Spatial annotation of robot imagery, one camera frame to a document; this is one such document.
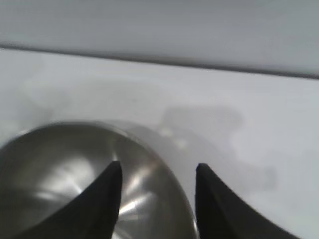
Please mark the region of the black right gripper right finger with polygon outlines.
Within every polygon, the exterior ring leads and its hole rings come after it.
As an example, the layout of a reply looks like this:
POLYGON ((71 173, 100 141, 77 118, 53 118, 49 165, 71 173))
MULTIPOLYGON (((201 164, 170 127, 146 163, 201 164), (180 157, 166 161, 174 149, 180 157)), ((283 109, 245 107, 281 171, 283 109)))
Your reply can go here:
POLYGON ((201 239, 295 239, 237 196, 204 163, 196 168, 195 213, 201 239))

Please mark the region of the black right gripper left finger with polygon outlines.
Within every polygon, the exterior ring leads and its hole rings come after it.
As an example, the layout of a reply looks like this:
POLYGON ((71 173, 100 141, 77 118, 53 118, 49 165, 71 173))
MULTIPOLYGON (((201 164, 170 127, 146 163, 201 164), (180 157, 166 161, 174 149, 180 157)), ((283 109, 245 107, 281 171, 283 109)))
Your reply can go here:
POLYGON ((110 165, 79 196, 16 239, 110 239, 118 219, 122 168, 110 165))

